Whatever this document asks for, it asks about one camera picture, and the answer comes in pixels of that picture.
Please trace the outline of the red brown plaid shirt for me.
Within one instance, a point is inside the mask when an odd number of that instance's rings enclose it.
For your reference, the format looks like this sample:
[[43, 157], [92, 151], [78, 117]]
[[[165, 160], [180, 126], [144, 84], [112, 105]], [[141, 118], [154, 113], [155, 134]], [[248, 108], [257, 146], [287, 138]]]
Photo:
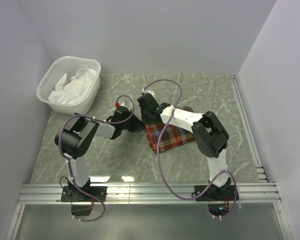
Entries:
[[[150, 149], [156, 154], [158, 146], [158, 138], [165, 124], [145, 123], [145, 136], [148, 140]], [[183, 128], [168, 125], [161, 137], [159, 144], [159, 152], [165, 152], [175, 147], [193, 142], [195, 140], [193, 134]]]

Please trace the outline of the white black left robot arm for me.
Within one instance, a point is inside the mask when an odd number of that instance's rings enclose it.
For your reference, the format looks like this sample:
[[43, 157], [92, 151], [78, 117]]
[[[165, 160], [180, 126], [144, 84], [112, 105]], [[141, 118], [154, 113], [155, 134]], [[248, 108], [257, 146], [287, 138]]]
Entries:
[[59, 133], [55, 136], [55, 144], [66, 159], [70, 177], [67, 180], [65, 194], [74, 196], [79, 201], [86, 201], [94, 194], [88, 175], [87, 162], [84, 155], [88, 151], [94, 137], [115, 140], [122, 131], [139, 132], [145, 128], [132, 110], [118, 105], [113, 115], [106, 120], [73, 114]]

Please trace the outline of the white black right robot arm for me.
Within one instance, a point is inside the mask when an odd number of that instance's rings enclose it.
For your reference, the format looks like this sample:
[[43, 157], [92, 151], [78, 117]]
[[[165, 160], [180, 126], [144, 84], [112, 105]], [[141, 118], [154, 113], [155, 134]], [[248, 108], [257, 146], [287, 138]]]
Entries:
[[[164, 124], [157, 139], [157, 162], [161, 178], [168, 190], [178, 199], [192, 201], [203, 196], [210, 190], [216, 200], [223, 199], [228, 194], [228, 188], [235, 179], [228, 170], [226, 150], [229, 134], [211, 111], [195, 113], [185, 111], [174, 105], [163, 103], [159, 105], [150, 93], [143, 93], [138, 99], [141, 118], [145, 123]], [[179, 127], [193, 134], [199, 151], [206, 157], [209, 167], [209, 184], [198, 195], [183, 197], [178, 195], [168, 184], [161, 167], [160, 143], [167, 127]]]

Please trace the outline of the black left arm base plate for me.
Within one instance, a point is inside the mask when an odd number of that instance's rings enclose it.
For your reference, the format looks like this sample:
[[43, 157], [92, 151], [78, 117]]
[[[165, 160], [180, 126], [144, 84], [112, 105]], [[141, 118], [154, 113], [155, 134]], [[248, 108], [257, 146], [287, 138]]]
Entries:
[[[88, 193], [95, 198], [98, 198], [102, 202], [106, 200], [107, 187], [106, 186], [88, 186], [82, 191]], [[76, 202], [90, 202], [92, 197], [87, 196], [86, 194], [79, 191], [74, 185], [65, 186], [62, 190], [61, 202], [65, 203], [76, 203]]]

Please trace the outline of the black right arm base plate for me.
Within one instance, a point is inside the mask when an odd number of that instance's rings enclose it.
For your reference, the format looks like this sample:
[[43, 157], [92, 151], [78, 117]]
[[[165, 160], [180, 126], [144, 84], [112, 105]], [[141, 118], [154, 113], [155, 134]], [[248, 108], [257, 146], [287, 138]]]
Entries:
[[202, 196], [196, 199], [197, 202], [205, 201], [234, 201], [239, 200], [239, 194], [236, 194], [234, 185], [224, 185], [217, 187], [212, 185]]

